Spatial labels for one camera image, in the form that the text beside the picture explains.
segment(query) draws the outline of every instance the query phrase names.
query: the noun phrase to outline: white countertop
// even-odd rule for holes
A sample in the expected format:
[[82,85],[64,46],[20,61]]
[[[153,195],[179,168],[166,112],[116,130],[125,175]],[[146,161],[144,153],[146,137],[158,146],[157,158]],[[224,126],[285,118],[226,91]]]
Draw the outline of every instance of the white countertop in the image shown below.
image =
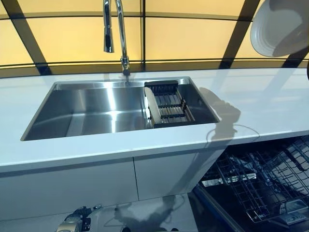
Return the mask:
[[121,75],[105,73],[0,79],[0,172],[309,133],[306,69],[142,72],[132,73],[131,79],[180,76],[192,78],[221,122],[34,141],[21,141],[20,138],[55,81],[117,80]]

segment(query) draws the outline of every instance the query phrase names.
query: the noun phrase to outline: white plate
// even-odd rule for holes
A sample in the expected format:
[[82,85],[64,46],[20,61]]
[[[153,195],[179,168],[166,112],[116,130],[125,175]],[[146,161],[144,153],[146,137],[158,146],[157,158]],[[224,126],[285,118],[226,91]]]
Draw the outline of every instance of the white plate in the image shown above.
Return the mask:
[[255,51],[280,57],[309,44],[309,0],[265,0],[250,31]]

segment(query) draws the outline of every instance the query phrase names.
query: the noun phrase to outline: glass panel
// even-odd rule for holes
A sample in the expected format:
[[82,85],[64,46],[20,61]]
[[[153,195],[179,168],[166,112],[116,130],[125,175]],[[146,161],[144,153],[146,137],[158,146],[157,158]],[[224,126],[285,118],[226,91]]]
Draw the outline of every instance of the glass panel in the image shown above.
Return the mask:
[[34,64],[26,64],[26,65],[12,65],[12,66],[0,66],[0,69],[9,69],[9,68],[27,68],[27,67],[35,67]]
[[276,58],[266,58],[266,57],[264,57],[264,59],[258,59],[258,58],[248,59],[248,58],[244,58],[244,59],[236,59],[234,61],[283,61],[283,62],[285,62],[285,59],[276,59]]
[[251,40],[250,40],[250,30],[251,30],[251,25],[249,25],[248,30],[246,32],[246,35],[240,45],[240,48],[236,54],[236,58],[266,58],[265,56],[257,53],[255,49],[251,45]]
[[221,61],[221,59],[199,59],[199,60],[164,60],[164,61],[147,61],[147,64],[152,64],[152,63],[192,63],[192,62],[214,62],[214,61]]
[[299,68],[306,68],[307,67],[307,65],[308,65],[308,61],[302,61],[302,62],[300,62],[300,64],[299,64]]
[[[124,0],[125,12],[140,12],[140,0]],[[102,0],[18,0],[24,13],[38,12],[93,12],[103,9]],[[111,0],[112,11],[116,11],[115,1]]]
[[0,65],[33,63],[10,20],[0,21]]
[[9,18],[8,14],[6,13],[6,10],[0,1],[0,19]]
[[2,2],[0,1],[0,15],[8,15],[7,13],[6,13],[6,10],[5,10],[5,8],[4,8],[4,6],[3,6],[3,4],[2,4]]
[[[121,57],[118,19],[112,18],[115,53],[103,51],[102,17],[28,18],[47,62],[116,60]],[[127,52],[140,60],[140,18],[125,18]]]
[[259,60],[234,60],[231,65],[232,69],[237,68],[281,68],[285,60],[275,60],[275,59],[259,59]]
[[235,21],[147,18],[146,59],[220,59]]
[[[130,64],[140,64],[140,61],[130,61]],[[117,64],[121,66],[120,61],[108,61],[108,62],[76,62],[76,63],[49,63],[48,66],[63,66],[63,65],[105,65],[105,64]]]
[[146,12],[239,16],[244,0],[147,0]]

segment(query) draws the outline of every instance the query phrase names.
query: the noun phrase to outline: white floor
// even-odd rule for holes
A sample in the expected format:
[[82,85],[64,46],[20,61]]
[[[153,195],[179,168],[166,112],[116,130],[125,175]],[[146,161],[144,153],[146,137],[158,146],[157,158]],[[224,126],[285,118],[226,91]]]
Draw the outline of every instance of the white floor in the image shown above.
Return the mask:
[[[54,232],[67,214],[0,221],[1,232]],[[197,232],[187,194],[104,207],[91,214],[90,232]]]

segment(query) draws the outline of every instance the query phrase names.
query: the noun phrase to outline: kitchen faucet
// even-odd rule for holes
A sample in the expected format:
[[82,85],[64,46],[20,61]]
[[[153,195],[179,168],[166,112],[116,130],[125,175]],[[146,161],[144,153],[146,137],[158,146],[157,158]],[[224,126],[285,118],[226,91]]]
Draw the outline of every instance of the kitchen faucet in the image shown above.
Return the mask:
[[[122,72],[126,77],[126,81],[128,83],[128,79],[130,76],[129,70],[129,57],[126,54],[126,33],[125,33],[125,23],[124,23],[124,11],[122,7],[121,0],[115,0],[118,22],[119,22],[119,30],[120,30],[120,42],[121,42],[121,50],[122,56],[120,58],[122,64]],[[112,18],[111,18],[111,1],[103,0],[103,17],[104,17],[104,52],[113,53],[113,41],[112,41]]]

